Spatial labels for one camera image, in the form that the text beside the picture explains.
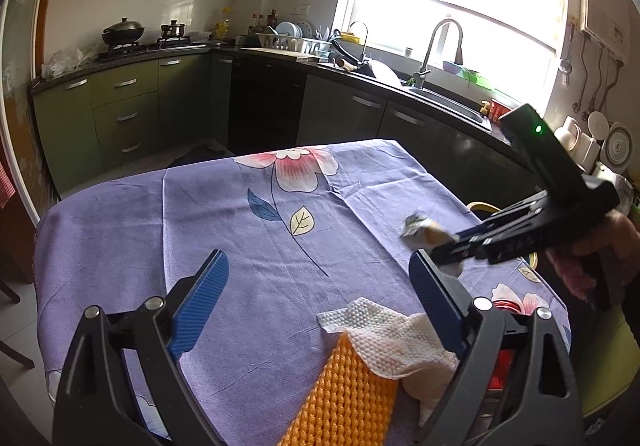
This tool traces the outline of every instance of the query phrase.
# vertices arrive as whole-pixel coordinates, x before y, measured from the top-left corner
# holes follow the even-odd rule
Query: black dishwasher
[[[296,145],[306,73],[258,58],[234,58],[228,148],[236,155]]]

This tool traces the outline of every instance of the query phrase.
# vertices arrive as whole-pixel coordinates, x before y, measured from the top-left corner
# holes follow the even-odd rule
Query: cutting board
[[[261,52],[263,54],[268,54],[270,56],[273,56],[274,58],[282,58],[284,60],[291,60],[291,61],[297,61],[297,62],[320,61],[319,56],[315,56],[314,54],[307,54],[305,52],[285,51],[282,49],[268,49],[265,47],[242,47],[240,50],[251,51],[251,52]]]

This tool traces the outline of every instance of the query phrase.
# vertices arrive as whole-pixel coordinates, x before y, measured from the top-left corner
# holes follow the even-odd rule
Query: curved faucet
[[[454,63],[456,65],[462,65],[462,26],[453,18],[445,18],[444,20],[438,22],[438,25],[436,25],[436,27],[433,29],[429,47],[427,49],[427,54],[424,55],[422,66],[420,67],[419,71],[414,72],[415,86],[419,89],[421,89],[424,85],[424,77],[431,72],[427,69],[427,62],[429,61],[429,55],[431,54],[431,49],[433,48],[433,41],[436,38],[436,33],[438,32],[438,29],[446,23],[454,23],[456,24],[456,26],[458,26],[458,48],[456,50],[456,58],[454,60]]]
[[[349,26],[349,29],[351,28],[351,26],[353,26],[355,23],[361,23],[362,25],[364,25],[364,28],[367,30],[366,34],[364,35],[364,45],[362,46],[362,56],[360,56],[360,62],[364,63],[364,51],[367,48],[367,38],[369,37],[369,27],[367,27],[367,24],[364,22],[361,22],[360,20],[356,20],[355,22],[351,22],[351,25]]]

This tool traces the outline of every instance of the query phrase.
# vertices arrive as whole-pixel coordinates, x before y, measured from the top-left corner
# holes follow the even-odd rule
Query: blue leaf
[[[246,191],[246,198],[249,201],[249,207],[254,215],[264,220],[282,220],[276,209],[267,201],[262,200],[251,190]]]
[[[566,336],[566,340],[569,343],[569,346],[571,346],[571,331],[564,325],[562,325],[562,328],[564,329],[564,335]]]

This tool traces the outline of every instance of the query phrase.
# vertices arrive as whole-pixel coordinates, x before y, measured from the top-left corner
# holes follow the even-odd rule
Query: countertop
[[[472,124],[469,121],[466,121],[462,117],[451,113],[449,110],[440,107],[434,103],[425,101],[417,96],[413,95],[410,92],[407,92],[402,89],[398,89],[397,87],[391,87],[385,85],[373,78],[369,78],[367,76],[363,76],[361,74],[353,73],[353,72],[345,72],[343,70],[331,68],[328,66],[316,64],[316,63],[308,63],[308,62],[295,62],[283,59],[276,59],[270,57],[268,54],[259,53],[259,52],[251,52],[247,50],[241,50],[235,47],[212,47],[207,46],[205,44],[198,46],[190,46],[190,47],[173,47],[173,48],[165,48],[165,49],[157,49],[151,50],[144,53],[137,53],[132,55],[125,55],[122,58],[118,58],[110,61],[93,61],[84,65],[75,71],[60,76],[58,78],[52,80],[42,80],[37,79],[31,85],[31,93],[38,94],[43,90],[50,89],[51,87],[55,87],[59,84],[69,82],[71,80],[81,78],[83,76],[87,76],[88,74],[93,74],[99,71],[116,68],[122,65],[128,65],[132,63],[137,63],[141,61],[160,59],[165,57],[173,57],[173,56],[183,56],[189,54],[203,54],[211,52],[212,54],[219,54],[220,56],[226,57],[243,57],[243,58],[257,58],[261,60],[272,60],[273,62],[277,62],[280,66],[285,66],[288,68],[292,68],[295,70],[299,70],[306,74],[312,74],[314,76],[318,76],[319,78],[324,78],[327,80],[331,80],[345,86],[351,87],[353,89],[358,90],[359,92],[363,92],[366,94],[370,94],[377,98],[381,98],[387,101],[392,101],[398,103],[406,108],[411,108],[418,113],[425,114],[430,116],[437,121],[440,121],[444,124],[452,126],[453,128],[459,130],[460,132],[471,136],[488,147],[492,148],[496,152],[499,152],[506,156],[507,158],[517,162],[519,165],[524,166],[524,168],[529,168],[529,166],[524,162],[521,155],[516,153],[506,138],[503,136],[500,128],[492,123],[491,132],[485,131],[482,128]],[[458,96],[456,94],[452,94],[451,92],[438,90],[438,87],[432,87],[431,84],[429,86],[430,90],[440,93],[443,96],[446,96],[450,99],[457,100],[461,104],[468,106],[469,108],[475,109],[477,106],[474,102],[470,102],[464,97]]]

